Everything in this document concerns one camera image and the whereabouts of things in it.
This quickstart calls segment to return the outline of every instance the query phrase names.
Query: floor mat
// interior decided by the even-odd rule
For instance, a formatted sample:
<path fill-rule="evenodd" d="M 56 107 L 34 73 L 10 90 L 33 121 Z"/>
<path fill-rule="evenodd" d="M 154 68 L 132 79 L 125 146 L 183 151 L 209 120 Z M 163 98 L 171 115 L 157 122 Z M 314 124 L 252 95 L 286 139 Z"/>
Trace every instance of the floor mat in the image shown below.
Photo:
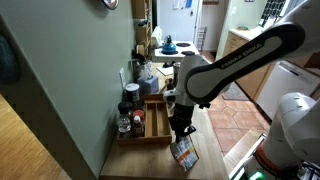
<path fill-rule="evenodd" d="M 249 101 L 236 83 L 231 83 L 228 91 L 222 94 L 224 100 Z"/>

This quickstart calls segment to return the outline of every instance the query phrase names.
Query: red lid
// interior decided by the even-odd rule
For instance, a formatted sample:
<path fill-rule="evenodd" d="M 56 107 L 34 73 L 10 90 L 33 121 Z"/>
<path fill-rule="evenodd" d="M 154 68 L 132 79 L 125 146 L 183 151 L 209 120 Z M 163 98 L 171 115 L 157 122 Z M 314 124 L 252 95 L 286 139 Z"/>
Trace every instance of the red lid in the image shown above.
<path fill-rule="evenodd" d="M 142 110 L 136 110 L 133 112 L 133 117 L 139 116 L 140 118 L 144 116 L 144 112 Z"/>

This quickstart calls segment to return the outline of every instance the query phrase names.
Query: green wall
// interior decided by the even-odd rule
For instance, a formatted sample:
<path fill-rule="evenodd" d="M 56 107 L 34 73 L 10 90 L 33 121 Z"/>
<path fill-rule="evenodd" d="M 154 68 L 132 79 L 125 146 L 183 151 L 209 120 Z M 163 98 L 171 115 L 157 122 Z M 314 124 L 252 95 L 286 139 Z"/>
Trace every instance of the green wall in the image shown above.
<path fill-rule="evenodd" d="M 116 132 L 121 67 L 132 80 L 131 1 L 112 11 L 101 0 L 0 0 L 0 15 L 97 178 Z"/>

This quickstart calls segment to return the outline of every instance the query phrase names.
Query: door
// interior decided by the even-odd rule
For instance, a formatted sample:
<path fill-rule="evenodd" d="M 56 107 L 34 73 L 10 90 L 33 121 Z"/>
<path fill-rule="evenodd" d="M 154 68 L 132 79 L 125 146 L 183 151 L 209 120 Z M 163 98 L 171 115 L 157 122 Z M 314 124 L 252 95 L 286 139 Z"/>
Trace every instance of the door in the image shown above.
<path fill-rule="evenodd" d="M 162 39 L 171 35 L 174 41 L 196 41 L 202 0 L 157 0 L 157 25 Z"/>

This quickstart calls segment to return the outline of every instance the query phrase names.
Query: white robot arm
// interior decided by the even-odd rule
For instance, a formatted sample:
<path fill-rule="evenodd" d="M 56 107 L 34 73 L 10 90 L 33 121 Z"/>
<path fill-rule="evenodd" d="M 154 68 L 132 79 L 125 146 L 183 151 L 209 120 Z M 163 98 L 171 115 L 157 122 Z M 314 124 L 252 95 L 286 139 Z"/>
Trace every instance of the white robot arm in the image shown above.
<path fill-rule="evenodd" d="M 231 82 L 279 58 L 319 52 L 319 9 L 319 0 L 304 1 L 267 31 L 213 64 L 204 65 L 199 56 L 186 57 L 179 69 L 176 90 L 164 94 L 165 100 L 176 104 L 170 120 L 176 140 L 195 131 L 191 126 L 194 103 L 208 104 Z M 287 170 L 302 160 L 320 163 L 320 102 L 310 102 L 302 95 L 292 96 L 282 100 L 285 105 L 278 111 L 284 114 L 273 120 L 270 138 L 257 151 L 259 157 L 268 161 L 268 167 L 262 169 L 270 177 L 287 177 L 291 173 Z M 264 166 L 260 163 L 255 157 L 248 160 L 248 175 Z"/>

